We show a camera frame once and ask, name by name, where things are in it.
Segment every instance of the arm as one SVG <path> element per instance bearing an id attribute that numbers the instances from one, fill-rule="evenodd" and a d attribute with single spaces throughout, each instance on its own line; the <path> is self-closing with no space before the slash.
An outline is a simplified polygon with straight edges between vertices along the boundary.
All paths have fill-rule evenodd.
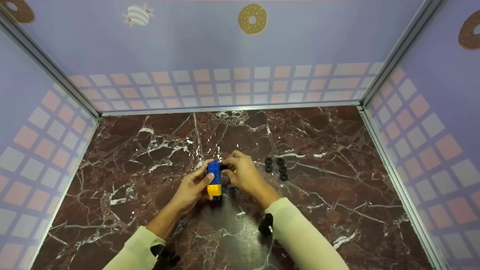
<path id="1" fill-rule="evenodd" d="M 232 185 L 250 193 L 273 216 L 273 237 L 302 270 L 348 270 L 342 257 L 287 198 L 282 198 L 256 170 L 252 159 L 239 151 L 223 161 Z"/>
<path id="2" fill-rule="evenodd" d="M 151 270 L 157 259 L 150 252 L 150 247 L 165 245 L 165 239 L 171 235 L 178 220 L 190 212 L 202 198 L 201 193 L 213 180 L 213 174 L 208 174 L 198 184 L 195 181 L 202 176 L 208 163 L 212 161 L 206 160 L 198 170 L 186 175 L 170 202 L 146 227 L 140 226 L 125 242 L 123 249 L 103 269 Z"/>

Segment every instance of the finger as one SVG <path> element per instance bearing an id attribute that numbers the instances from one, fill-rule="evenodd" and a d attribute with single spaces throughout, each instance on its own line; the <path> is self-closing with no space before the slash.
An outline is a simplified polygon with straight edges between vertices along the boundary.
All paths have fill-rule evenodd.
<path id="1" fill-rule="evenodd" d="M 195 186 L 197 193 L 202 192 L 202 190 L 212 182 L 214 177 L 215 176 L 213 173 L 207 174 L 207 176 L 205 176 L 205 178 L 203 178 L 203 180 Z"/>

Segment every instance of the pink square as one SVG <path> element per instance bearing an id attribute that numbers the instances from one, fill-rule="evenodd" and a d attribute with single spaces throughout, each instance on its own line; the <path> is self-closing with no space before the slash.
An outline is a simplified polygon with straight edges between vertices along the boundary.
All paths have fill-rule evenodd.
<path id="1" fill-rule="evenodd" d="M 38 147 L 35 149 L 35 154 L 47 160 L 52 155 L 53 149 L 55 149 L 55 144 L 45 138 L 42 138 L 38 144 Z"/>
<path id="2" fill-rule="evenodd" d="M 445 208 L 441 204 L 428 208 L 428 211 L 430 212 L 433 221 L 435 221 L 437 228 L 449 227 L 453 225 L 452 221 L 448 217 L 447 212 L 445 211 Z"/>
<path id="3" fill-rule="evenodd" d="M 202 106 L 215 106 L 215 100 L 212 97 L 200 98 Z"/>
<path id="4" fill-rule="evenodd" d="M 138 93 L 135 88 L 120 88 L 120 92 L 123 94 L 124 97 L 126 98 L 138 98 Z"/>
<path id="5" fill-rule="evenodd" d="M 78 133 L 82 133 L 82 131 L 85 128 L 85 125 L 86 125 L 85 121 L 80 116 L 77 116 L 77 118 L 75 118 L 75 121 L 73 121 L 72 126 Z"/>
<path id="6" fill-rule="evenodd" d="M 20 131 L 15 135 L 13 141 L 26 149 L 30 149 L 33 143 L 35 143 L 36 139 L 38 138 L 38 133 L 31 130 L 27 126 L 23 126 Z"/>
<path id="7" fill-rule="evenodd" d="M 403 110 L 396 119 L 404 130 L 413 123 L 413 118 L 407 110 Z"/>
<path id="8" fill-rule="evenodd" d="M 110 106 L 106 102 L 94 102 L 93 103 L 100 111 L 111 110 Z"/>
<path id="9" fill-rule="evenodd" d="M 284 102 L 285 102 L 285 94 L 272 95 L 272 103 L 284 103 Z"/>
<path id="10" fill-rule="evenodd" d="M 134 110 L 143 110 L 146 109 L 147 107 L 145 106 L 145 103 L 141 100 L 130 100 L 128 101 L 130 103 L 130 106 Z"/>
<path id="11" fill-rule="evenodd" d="M 325 79 L 312 80 L 310 83 L 310 90 L 321 90 L 325 87 Z"/>
<path id="12" fill-rule="evenodd" d="M 360 78 L 347 78 L 343 80 L 343 88 L 356 88 L 360 82 Z"/>
<path id="13" fill-rule="evenodd" d="M 197 69 L 193 71 L 193 76 L 195 77 L 195 81 L 197 82 L 209 82 L 210 81 L 210 73 L 208 69 Z"/>
<path id="14" fill-rule="evenodd" d="M 396 126 L 395 122 L 392 121 L 386 128 L 385 130 L 387 131 L 388 136 L 390 137 L 390 140 L 395 139 L 398 135 L 400 135 L 400 130 Z"/>
<path id="15" fill-rule="evenodd" d="M 65 168 L 65 165 L 67 165 L 67 161 L 69 157 L 70 157 L 70 154 L 60 148 L 57 151 L 57 154 L 55 155 L 55 157 L 53 158 L 53 163 L 58 165 L 59 167 Z"/>
<path id="16" fill-rule="evenodd" d="M 350 68 L 350 75 L 362 75 L 367 70 L 369 63 L 355 63 Z"/>
<path id="17" fill-rule="evenodd" d="M 447 204 L 458 223 L 463 224 L 477 220 L 472 208 L 470 208 L 464 198 L 460 197 L 453 199 L 448 201 Z"/>
<path id="18" fill-rule="evenodd" d="M 47 214 L 48 215 L 51 215 L 53 213 L 53 211 L 55 211 L 55 208 L 57 208 L 59 200 L 60 200 L 59 197 L 57 197 L 57 196 L 53 197 L 52 202 L 50 202 L 50 205 L 47 209 Z"/>
<path id="19" fill-rule="evenodd" d="M 152 76 L 155 82 L 158 84 L 170 83 L 170 77 L 168 75 L 168 72 L 152 72 Z"/>
<path id="20" fill-rule="evenodd" d="M 51 111 L 54 111 L 60 104 L 60 98 L 57 97 L 52 91 L 49 91 L 45 97 L 42 99 L 43 105 L 49 108 Z"/>
<path id="21" fill-rule="evenodd" d="M 235 92 L 237 93 L 249 93 L 250 83 L 235 83 Z"/>
<path id="22" fill-rule="evenodd" d="M 197 90 L 200 95 L 213 94 L 212 85 L 197 85 Z"/>
<path id="23" fill-rule="evenodd" d="M 73 111 L 67 105 L 63 105 L 59 112 L 59 116 L 65 123 L 69 123 L 73 117 Z"/>
<path id="24" fill-rule="evenodd" d="M 404 76 L 405 76 L 405 72 L 403 72 L 402 68 L 397 67 L 395 71 L 393 71 L 391 78 L 394 84 L 398 84 L 403 79 Z"/>
<path id="25" fill-rule="evenodd" d="M 3 201 L 15 205 L 22 205 L 31 189 L 32 187 L 29 185 L 15 182 Z"/>
<path id="26" fill-rule="evenodd" d="M 405 168 L 410 174 L 411 179 L 418 177 L 423 173 L 416 158 L 411 158 L 409 161 L 405 162 Z"/>
<path id="27" fill-rule="evenodd" d="M 332 70 L 332 65 L 317 65 L 313 76 L 328 76 Z"/>
<path id="28" fill-rule="evenodd" d="M 165 104 L 166 104 L 167 107 L 169 107 L 169 108 L 178 108 L 178 107 L 180 107 L 180 102 L 179 102 L 178 98 L 167 98 L 167 99 L 165 99 Z"/>
<path id="29" fill-rule="evenodd" d="M 45 208 L 45 204 L 47 203 L 49 197 L 50 195 L 47 192 L 37 189 L 35 193 L 33 193 L 33 196 L 30 199 L 27 207 L 33 210 L 43 211 L 43 208 Z"/>
<path id="30" fill-rule="evenodd" d="M 250 96 L 237 96 L 237 105 L 250 104 Z"/>
<path id="31" fill-rule="evenodd" d="M 435 145 L 446 160 L 452 159 L 463 152 L 451 135 L 441 138 Z"/>
<path id="32" fill-rule="evenodd" d="M 417 117 L 420 117 L 430 108 L 430 105 L 428 105 L 422 95 L 418 95 L 412 103 L 410 103 L 410 108 L 412 108 L 413 113 Z"/>
<path id="33" fill-rule="evenodd" d="M 235 80 L 250 79 L 250 68 L 236 68 L 234 70 Z"/>
<path id="34" fill-rule="evenodd" d="M 5 244 L 0 252 L 0 268 L 11 269 L 17 262 L 18 256 L 22 252 L 24 246 L 17 244 Z"/>
<path id="35" fill-rule="evenodd" d="M 163 97 L 174 97 L 177 95 L 172 86 L 160 86 L 158 89 Z"/>
<path id="36" fill-rule="evenodd" d="M 286 91 L 287 90 L 288 81 L 274 81 L 273 82 L 273 90 L 274 91 Z"/>
<path id="37" fill-rule="evenodd" d="M 316 102 L 320 100 L 320 95 L 321 93 L 316 92 L 316 93 L 308 93 L 307 97 L 305 98 L 306 102 Z"/>
<path id="38" fill-rule="evenodd" d="M 275 78 L 290 77 L 290 66 L 279 66 L 275 68 Z"/>
<path id="39" fill-rule="evenodd" d="M 420 160 L 427 170 L 431 170 L 440 165 L 440 160 L 431 147 L 423 150 L 419 154 Z"/>
<path id="40" fill-rule="evenodd" d="M 382 89 L 380 89 L 380 93 L 382 94 L 383 98 L 386 98 L 392 92 L 392 85 L 389 82 L 386 82 Z"/>
<path id="41" fill-rule="evenodd" d="M 82 90 L 82 93 L 89 99 L 102 99 L 102 96 L 95 89 Z"/>
<path id="42" fill-rule="evenodd" d="M 88 81 L 85 76 L 69 76 L 70 80 L 77 86 L 77 87 L 89 87 L 92 84 Z"/>
<path id="43" fill-rule="evenodd" d="M 132 84 L 125 74 L 111 74 L 110 77 L 112 77 L 113 82 L 118 86 L 128 86 Z"/>

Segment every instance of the black rubber wheel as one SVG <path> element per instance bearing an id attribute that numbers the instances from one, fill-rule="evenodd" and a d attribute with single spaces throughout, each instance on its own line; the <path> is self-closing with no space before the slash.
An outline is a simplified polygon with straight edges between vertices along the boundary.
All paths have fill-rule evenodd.
<path id="1" fill-rule="evenodd" d="M 277 158 L 276 164 L 279 166 L 282 166 L 283 164 L 285 164 L 285 160 L 283 158 Z"/>
<path id="2" fill-rule="evenodd" d="M 265 165 L 270 165 L 273 163 L 273 159 L 271 157 L 266 157 L 265 158 Z"/>
<path id="3" fill-rule="evenodd" d="M 282 180 L 282 181 L 288 180 L 288 174 L 286 174 L 286 173 L 281 173 L 281 174 L 280 174 L 280 180 Z"/>
<path id="4" fill-rule="evenodd" d="M 279 171 L 280 173 L 287 173 L 287 167 L 286 167 L 286 166 L 280 166 L 280 167 L 278 168 L 278 171 Z"/>
<path id="5" fill-rule="evenodd" d="M 273 166 L 270 164 L 265 165 L 265 172 L 273 172 Z"/>

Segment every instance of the sleeve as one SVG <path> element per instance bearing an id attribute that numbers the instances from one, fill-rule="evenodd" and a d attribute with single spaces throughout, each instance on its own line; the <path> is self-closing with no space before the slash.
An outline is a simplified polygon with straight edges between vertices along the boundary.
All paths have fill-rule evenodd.
<path id="1" fill-rule="evenodd" d="M 272 203 L 273 237 L 302 270 L 348 270 L 342 257 L 287 198 Z"/>
<path id="2" fill-rule="evenodd" d="M 122 250 L 103 268 L 104 270 L 151 270 L 156 258 L 150 252 L 153 245 L 165 245 L 165 240 L 140 226 L 125 242 Z"/>

